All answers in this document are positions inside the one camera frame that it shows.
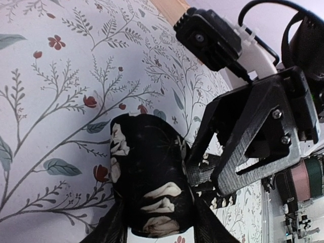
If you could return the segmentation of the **black white floral tie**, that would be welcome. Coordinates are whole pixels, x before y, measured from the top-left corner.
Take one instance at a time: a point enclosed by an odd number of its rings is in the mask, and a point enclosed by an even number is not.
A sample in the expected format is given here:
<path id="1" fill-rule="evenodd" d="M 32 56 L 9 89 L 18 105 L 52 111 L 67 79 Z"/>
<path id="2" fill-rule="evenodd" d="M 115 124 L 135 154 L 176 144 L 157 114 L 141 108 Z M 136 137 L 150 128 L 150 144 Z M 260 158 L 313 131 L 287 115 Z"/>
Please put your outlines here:
<path id="1" fill-rule="evenodd" d="M 198 195 L 188 182 L 190 149 L 181 135 L 150 114 L 119 115 L 110 131 L 111 178 L 132 233 L 161 238 L 193 228 Z"/>

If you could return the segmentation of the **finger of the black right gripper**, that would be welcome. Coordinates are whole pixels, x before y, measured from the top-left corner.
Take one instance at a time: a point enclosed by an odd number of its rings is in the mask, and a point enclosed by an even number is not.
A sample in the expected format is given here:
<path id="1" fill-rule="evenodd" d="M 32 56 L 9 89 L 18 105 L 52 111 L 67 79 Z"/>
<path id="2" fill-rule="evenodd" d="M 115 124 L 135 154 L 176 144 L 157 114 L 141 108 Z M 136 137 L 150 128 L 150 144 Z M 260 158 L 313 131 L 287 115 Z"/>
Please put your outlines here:
<path id="1" fill-rule="evenodd" d="M 239 162 L 246 162 L 245 152 L 253 140 L 251 126 L 251 109 L 248 105 L 251 99 L 251 87 L 245 86 L 227 92 L 210 102 L 204 111 L 197 137 L 192 145 L 186 168 L 190 185 L 197 185 L 211 179 L 215 187 L 226 187 L 220 182 L 225 176 L 231 182 L 231 187 L 238 187 L 233 176 Z M 216 165 L 206 170 L 198 168 L 198 163 L 212 139 L 216 135 L 224 150 Z"/>

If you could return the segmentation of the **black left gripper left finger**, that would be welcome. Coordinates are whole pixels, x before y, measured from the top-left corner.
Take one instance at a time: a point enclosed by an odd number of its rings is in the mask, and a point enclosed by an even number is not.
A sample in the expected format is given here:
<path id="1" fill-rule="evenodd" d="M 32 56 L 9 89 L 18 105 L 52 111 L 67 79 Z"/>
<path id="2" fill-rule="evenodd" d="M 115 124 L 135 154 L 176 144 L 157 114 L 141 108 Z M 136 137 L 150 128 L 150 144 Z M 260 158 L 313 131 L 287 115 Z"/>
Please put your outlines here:
<path id="1" fill-rule="evenodd" d="M 116 201 L 97 227 L 80 243 L 126 243 L 128 226 L 124 209 L 124 202 Z"/>

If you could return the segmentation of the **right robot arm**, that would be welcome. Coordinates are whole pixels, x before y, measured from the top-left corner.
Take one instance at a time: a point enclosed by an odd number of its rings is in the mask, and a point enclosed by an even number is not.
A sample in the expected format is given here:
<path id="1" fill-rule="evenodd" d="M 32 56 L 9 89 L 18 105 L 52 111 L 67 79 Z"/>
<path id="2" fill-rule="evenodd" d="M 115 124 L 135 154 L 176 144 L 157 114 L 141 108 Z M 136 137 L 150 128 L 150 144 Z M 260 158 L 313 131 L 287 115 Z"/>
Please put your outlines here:
<path id="1" fill-rule="evenodd" d="M 186 160 L 191 185 L 210 182 L 229 195 L 271 176 L 286 175 L 304 160 L 300 143 L 317 143 L 323 114 L 323 20 L 290 1 L 281 5 L 296 14 L 286 27 L 281 55 L 265 65 L 256 51 L 240 64 L 243 41 L 252 36 L 244 27 L 244 6 L 234 27 L 212 10 L 188 9 L 174 26 L 177 40 L 210 70 L 228 68 L 246 85 L 210 102 Z"/>

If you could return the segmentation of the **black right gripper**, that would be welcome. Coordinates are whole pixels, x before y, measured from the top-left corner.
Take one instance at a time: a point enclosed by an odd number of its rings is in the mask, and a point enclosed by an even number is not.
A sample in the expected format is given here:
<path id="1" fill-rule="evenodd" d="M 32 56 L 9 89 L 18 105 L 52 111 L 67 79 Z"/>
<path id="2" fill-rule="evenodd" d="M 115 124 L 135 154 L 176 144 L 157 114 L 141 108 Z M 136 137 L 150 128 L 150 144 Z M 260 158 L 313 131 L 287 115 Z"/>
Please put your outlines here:
<path id="1" fill-rule="evenodd" d="M 286 169 L 301 159 L 301 141 L 318 137 L 318 118 L 301 69 L 258 80 L 214 172 L 215 188 L 228 195 Z"/>

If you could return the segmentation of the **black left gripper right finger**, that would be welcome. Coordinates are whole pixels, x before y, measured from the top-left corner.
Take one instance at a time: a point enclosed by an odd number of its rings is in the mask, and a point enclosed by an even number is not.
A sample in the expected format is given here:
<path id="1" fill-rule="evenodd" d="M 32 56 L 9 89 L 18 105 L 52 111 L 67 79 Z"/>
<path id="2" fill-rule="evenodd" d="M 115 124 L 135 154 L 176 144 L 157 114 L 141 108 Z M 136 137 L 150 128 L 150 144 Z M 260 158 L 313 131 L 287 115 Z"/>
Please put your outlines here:
<path id="1" fill-rule="evenodd" d="M 206 202 L 195 198 L 194 242 L 239 242 L 220 222 Z"/>

